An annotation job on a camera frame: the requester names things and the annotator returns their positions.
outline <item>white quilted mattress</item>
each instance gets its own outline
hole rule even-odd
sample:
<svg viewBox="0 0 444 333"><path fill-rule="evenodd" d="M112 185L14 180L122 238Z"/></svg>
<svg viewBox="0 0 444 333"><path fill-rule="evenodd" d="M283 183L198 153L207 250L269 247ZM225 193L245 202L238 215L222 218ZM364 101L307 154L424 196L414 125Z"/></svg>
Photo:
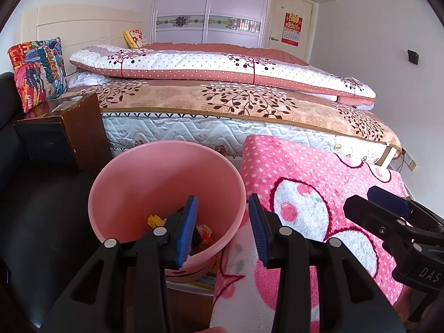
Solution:
<svg viewBox="0 0 444 333"><path fill-rule="evenodd" d="M184 140L241 158L245 138L271 135L341 156L376 163L386 145L285 124L177 113L102 113L114 155L147 142Z"/></svg>

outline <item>cream headboard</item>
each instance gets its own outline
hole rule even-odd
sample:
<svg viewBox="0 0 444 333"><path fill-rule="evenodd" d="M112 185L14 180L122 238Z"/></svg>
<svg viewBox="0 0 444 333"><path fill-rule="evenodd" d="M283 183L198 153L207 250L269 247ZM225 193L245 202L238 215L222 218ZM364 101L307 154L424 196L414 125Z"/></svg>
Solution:
<svg viewBox="0 0 444 333"><path fill-rule="evenodd" d="M60 37L66 74L75 72L70 56L90 45L128 48L124 30L141 29L143 16L133 11L90 5L47 5L26 10L17 28L16 42Z"/></svg>

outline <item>pink bucket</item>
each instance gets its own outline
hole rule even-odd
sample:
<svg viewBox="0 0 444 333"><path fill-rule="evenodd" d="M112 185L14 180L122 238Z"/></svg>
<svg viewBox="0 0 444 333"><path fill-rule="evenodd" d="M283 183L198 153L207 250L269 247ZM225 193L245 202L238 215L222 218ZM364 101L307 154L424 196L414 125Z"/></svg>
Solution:
<svg viewBox="0 0 444 333"><path fill-rule="evenodd" d="M94 181L89 219L101 242L133 241L150 229L150 215L166 218L184 206L189 195L198 199L196 224L207 224L216 242L188 257L180 271L166 271L167 280L186 283L211 269L245 210L242 178L221 154L183 141L152 142L128 150L111 160Z"/></svg>

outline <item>black leather sofa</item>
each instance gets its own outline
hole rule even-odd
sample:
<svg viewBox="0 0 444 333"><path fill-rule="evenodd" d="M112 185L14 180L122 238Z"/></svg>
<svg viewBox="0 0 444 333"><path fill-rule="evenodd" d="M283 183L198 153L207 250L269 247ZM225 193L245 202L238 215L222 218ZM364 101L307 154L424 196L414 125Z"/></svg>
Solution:
<svg viewBox="0 0 444 333"><path fill-rule="evenodd" d="M98 239L87 200L93 177L72 165L30 160L12 119L14 75L0 75L0 331L33 332Z"/></svg>

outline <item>hand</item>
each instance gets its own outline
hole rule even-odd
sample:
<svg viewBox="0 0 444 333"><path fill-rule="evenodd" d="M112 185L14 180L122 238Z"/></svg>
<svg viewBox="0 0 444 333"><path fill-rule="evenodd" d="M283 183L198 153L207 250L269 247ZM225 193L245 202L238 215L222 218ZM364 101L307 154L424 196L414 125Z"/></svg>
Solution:
<svg viewBox="0 0 444 333"><path fill-rule="evenodd" d="M210 329L205 329L200 333L226 333L226 330L222 327L213 327Z"/></svg>

